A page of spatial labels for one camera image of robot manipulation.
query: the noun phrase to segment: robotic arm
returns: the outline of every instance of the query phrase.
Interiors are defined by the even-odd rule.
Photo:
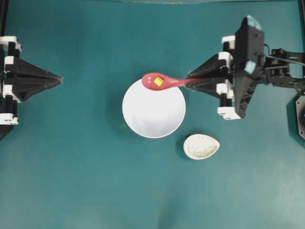
[[[19,123],[19,103],[63,81],[62,77],[20,59],[22,47],[17,37],[4,36],[8,3],[0,0],[0,140]]]
[[[258,84],[271,83],[304,94],[305,79],[291,77],[289,63],[305,66],[305,54],[283,49],[273,49],[271,55],[264,54],[264,46],[267,46],[264,32],[252,16],[243,19],[235,36],[223,37],[222,44],[223,52],[214,55],[186,77],[209,80],[189,83],[186,87],[218,98],[220,106],[217,112],[224,119],[245,118]]]

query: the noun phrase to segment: black cable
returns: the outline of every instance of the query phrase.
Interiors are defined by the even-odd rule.
[[[267,55],[267,54],[264,54],[264,53],[260,53],[259,55],[260,56],[265,56],[266,58],[277,59],[279,61],[284,61],[284,62],[288,62],[288,63],[300,64],[300,65],[305,67],[305,63],[301,63],[301,62],[298,62],[298,61],[291,61],[291,60],[288,60],[288,59],[285,59],[285,58],[281,58],[281,57],[277,57],[277,56],[270,56],[270,55]]]
[[[266,46],[266,47],[267,47],[267,49],[268,49],[268,55],[270,55],[270,48],[269,48],[269,45],[264,44],[264,46]]]

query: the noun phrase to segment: teal table surface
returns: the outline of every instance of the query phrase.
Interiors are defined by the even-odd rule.
[[[260,85],[247,117],[225,121],[216,99],[183,88],[184,122],[161,139],[136,135],[122,116],[124,93],[144,73],[184,78],[248,14],[271,48],[303,51],[294,0],[11,0],[6,35],[19,38],[22,59],[64,84],[21,103],[20,124],[0,142],[0,228],[304,228],[294,90]],[[219,151],[188,159],[183,141],[192,133],[216,138]]]

